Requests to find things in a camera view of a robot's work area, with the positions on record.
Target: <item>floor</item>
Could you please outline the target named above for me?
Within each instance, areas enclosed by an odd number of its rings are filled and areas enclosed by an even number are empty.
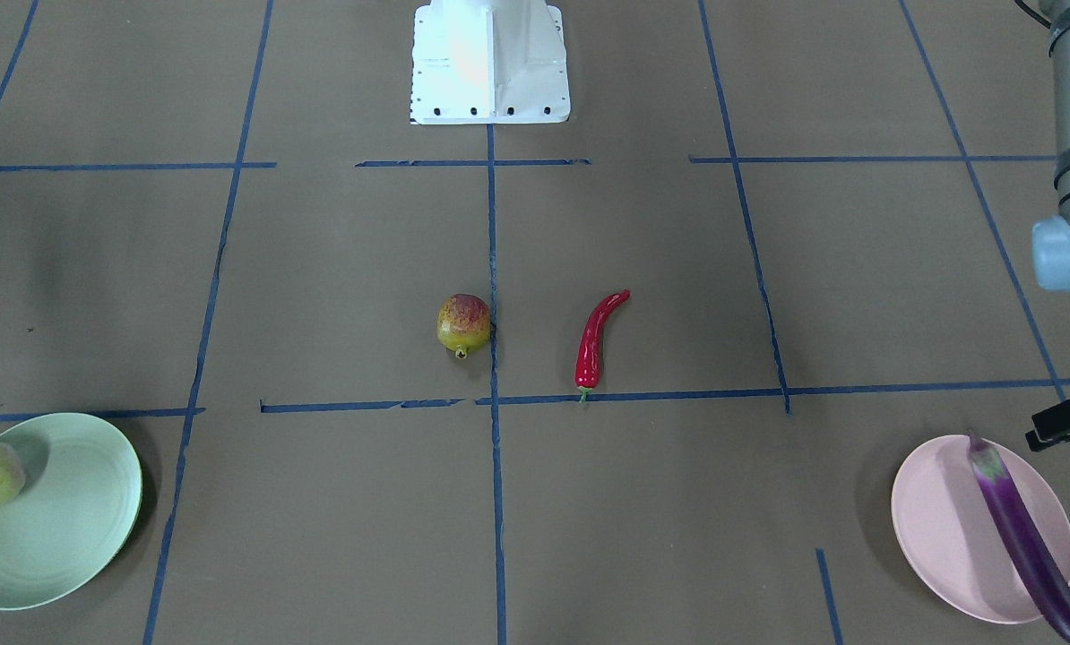
[[[1070,444],[1022,439],[1070,396],[1045,30],[556,0],[569,122],[427,127],[417,4],[0,1],[0,432],[92,412],[149,478],[0,644],[1059,642],[944,603],[890,522],[969,425],[1070,519]],[[465,362],[454,293],[498,325]]]

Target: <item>plate rim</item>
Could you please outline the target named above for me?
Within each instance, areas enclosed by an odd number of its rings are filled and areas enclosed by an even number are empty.
[[[101,574],[101,572],[105,569],[105,567],[108,567],[108,565],[112,563],[113,559],[117,558],[117,554],[120,554],[121,549],[124,548],[126,543],[128,543],[131,536],[133,536],[134,526],[136,526],[137,516],[140,513],[140,508],[142,506],[142,503],[144,503],[146,498],[144,470],[142,470],[142,466],[140,464],[140,458],[137,456],[137,449],[134,448],[133,442],[129,441],[129,437],[126,437],[124,433],[121,432],[121,429],[117,428],[117,426],[112,425],[112,423],[109,421],[108,419],[103,419],[100,416],[94,416],[94,414],[87,414],[83,412],[51,412],[47,414],[39,414],[39,416],[32,416],[30,417],[30,419],[18,421],[18,424],[15,424],[11,428],[3,430],[0,433],[0,440],[2,440],[3,436],[7,435],[7,433],[13,433],[14,430],[22,428],[22,426],[36,425],[40,421],[42,424],[42,428],[44,428],[44,420],[52,419],[54,417],[76,417],[76,419],[88,421],[88,424],[101,428],[102,432],[105,432],[106,428],[110,429],[112,430],[113,433],[117,433],[117,436],[121,437],[122,444],[124,445],[124,448],[120,450],[120,454],[122,456],[121,462],[123,465],[129,466],[131,469],[131,472],[128,473],[129,486],[136,488],[137,491],[137,495],[133,506],[133,511],[131,511],[131,513],[128,511],[125,511],[124,516],[122,516],[122,522],[124,522],[126,526],[124,528],[123,537],[119,540],[118,547],[109,552],[107,558],[104,555],[102,556],[101,565],[94,566],[93,572],[87,579],[73,585],[72,587],[68,588],[68,590],[60,593],[57,596],[52,596],[51,598],[42,600],[40,601],[40,603],[12,605],[12,608],[1,608],[0,605],[0,612],[19,612],[19,611],[41,608],[41,605],[43,604],[55,603],[55,601],[60,600],[65,596],[70,596],[73,592],[79,590],[79,588],[83,587],[86,584],[92,581],[94,577]],[[52,436],[52,434],[48,432],[48,430],[43,430],[43,432],[46,433],[47,436]]]

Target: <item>green plate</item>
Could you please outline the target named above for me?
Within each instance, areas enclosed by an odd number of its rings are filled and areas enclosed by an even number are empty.
[[[51,603],[117,555],[137,519],[133,444],[89,414],[45,414],[1,433],[26,466],[21,494],[0,506],[0,610]]]

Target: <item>pink plate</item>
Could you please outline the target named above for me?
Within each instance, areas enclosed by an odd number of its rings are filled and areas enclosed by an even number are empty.
[[[897,541],[917,575],[953,608],[996,624],[1036,620],[1040,612],[997,535],[967,447],[965,435],[947,435],[924,442],[905,459],[892,488]],[[1060,501],[1025,460],[997,449],[1070,584],[1070,526]]]

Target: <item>eggplant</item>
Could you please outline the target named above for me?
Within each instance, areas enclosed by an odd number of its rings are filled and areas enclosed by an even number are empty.
[[[1056,568],[1034,518],[1025,507],[1018,485],[993,444],[968,430],[968,461],[974,466],[985,506],[1006,544],[1009,558],[1022,577],[1029,597],[1052,628],[1070,644],[1070,588]]]

